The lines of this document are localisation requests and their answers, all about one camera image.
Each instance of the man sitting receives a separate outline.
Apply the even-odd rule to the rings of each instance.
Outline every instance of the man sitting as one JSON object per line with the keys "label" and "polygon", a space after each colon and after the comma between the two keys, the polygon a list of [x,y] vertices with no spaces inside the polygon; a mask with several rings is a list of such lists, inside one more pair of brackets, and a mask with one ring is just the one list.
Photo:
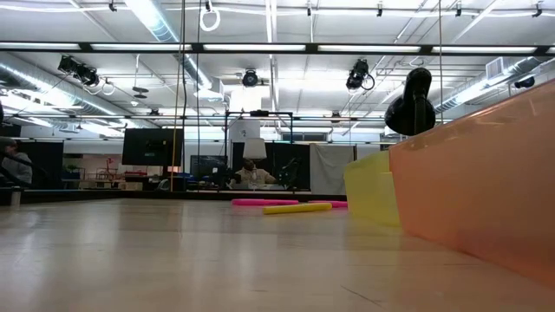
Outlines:
{"label": "man sitting", "polygon": [[275,184],[276,178],[272,177],[264,169],[257,169],[254,165],[254,162],[250,159],[243,159],[243,169],[235,172],[237,175],[241,177],[241,183],[245,184]]}

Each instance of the foam noodle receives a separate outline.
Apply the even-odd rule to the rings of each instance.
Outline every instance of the foam noodle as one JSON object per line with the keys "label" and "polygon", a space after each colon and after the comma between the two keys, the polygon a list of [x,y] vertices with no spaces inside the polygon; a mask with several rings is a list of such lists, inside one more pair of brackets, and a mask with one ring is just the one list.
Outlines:
{"label": "foam noodle", "polygon": [[265,207],[264,214],[327,211],[330,209],[331,209],[330,203],[284,205],[284,206],[275,206],[275,207]]}
{"label": "foam noodle", "polygon": [[309,203],[330,203],[332,208],[348,208],[349,205],[346,201],[341,200],[311,200]]}
{"label": "foam noodle", "polygon": [[296,205],[298,200],[236,198],[232,205]]}

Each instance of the air duct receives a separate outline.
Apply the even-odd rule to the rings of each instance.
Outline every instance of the air duct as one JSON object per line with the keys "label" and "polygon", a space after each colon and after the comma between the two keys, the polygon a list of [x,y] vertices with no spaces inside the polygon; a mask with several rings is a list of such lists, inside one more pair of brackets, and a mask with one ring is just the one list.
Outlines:
{"label": "air duct", "polygon": [[[125,4],[139,18],[140,22],[147,27],[156,40],[159,42],[180,42],[180,38],[177,35],[179,33],[168,22],[158,0],[125,0]],[[189,54],[184,54],[182,59],[181,55],[174,55],[174,57],[183,65],[184,71],[197,83],[199,89],[210,89],[212,87],[210,77],[205,74],[204,70],[199,68]]]}
{"label": "air duct", "polygon": [[[53,104],[81,106],[80,114],[129,114],[128,111],[5,52],[0,53],[0,88],[29,90],[42,94],[45,101]],[[154,127],[154,124],[144,120],[134,120],[134,123],[137,127]]]}
{"label": "air duct", "polygon": [[535,75],[535,68],[547,63],[549,58],[527,57],[525,59],[511,60],[500,57],[486,65],[486,72],[457,87],[443,103],[435,103],[436,114],[442,113],[453,107],[458,107],[468,101],[493,90],[493,87],[501,83],[521,81]]}

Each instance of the monitor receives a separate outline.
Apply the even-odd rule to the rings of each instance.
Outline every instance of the monitor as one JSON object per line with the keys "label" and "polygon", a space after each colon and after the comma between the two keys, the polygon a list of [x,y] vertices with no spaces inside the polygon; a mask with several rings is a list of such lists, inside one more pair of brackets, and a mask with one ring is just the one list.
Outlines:
{"label": "monitor", "polygon": [[126,129],[121,163],[133,166],[171,166],[173,162],[175,166],[179,166],[182,148],[182,129]]}
{"label": "monitor", "polygon": [[197,178],[213,174],[213,169],[225,170],[225,156],[191,155],[191,173]]}

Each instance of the lamp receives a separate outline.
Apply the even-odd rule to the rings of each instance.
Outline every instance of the lamp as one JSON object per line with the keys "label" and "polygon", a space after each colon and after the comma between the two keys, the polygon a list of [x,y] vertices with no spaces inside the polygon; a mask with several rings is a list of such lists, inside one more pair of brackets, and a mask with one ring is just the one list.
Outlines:
{"label": "lamp", "polygon": [[245,142],[245,150],[243,150],[244,159],[261,160],[266,158],[266,146],[264,139],[249,138]]}

